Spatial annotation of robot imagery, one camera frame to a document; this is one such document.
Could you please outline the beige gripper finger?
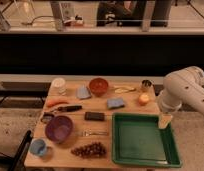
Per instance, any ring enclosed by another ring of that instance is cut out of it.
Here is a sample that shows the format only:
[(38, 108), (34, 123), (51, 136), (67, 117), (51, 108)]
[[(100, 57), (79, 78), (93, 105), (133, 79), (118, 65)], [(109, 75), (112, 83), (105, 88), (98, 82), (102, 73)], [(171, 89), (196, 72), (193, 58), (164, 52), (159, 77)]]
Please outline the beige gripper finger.
[(158, 128), (165, 129), (172, 121), (173, 116), (171, 114), (160, 114), (158, 120)]

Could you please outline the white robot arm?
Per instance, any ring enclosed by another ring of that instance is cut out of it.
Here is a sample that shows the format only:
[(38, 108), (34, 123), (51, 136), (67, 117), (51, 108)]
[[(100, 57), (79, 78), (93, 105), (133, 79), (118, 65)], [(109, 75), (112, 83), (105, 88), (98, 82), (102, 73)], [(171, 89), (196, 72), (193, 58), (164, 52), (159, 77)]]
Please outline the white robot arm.
[(183, 103), (204, 115), (204, 71), (196, 66), (187, 67), (167, 74), (163, 79), (163, 90), (157, 97), (161, 111), (158, 128), (165, 129), (171, 122), (172, 113)]

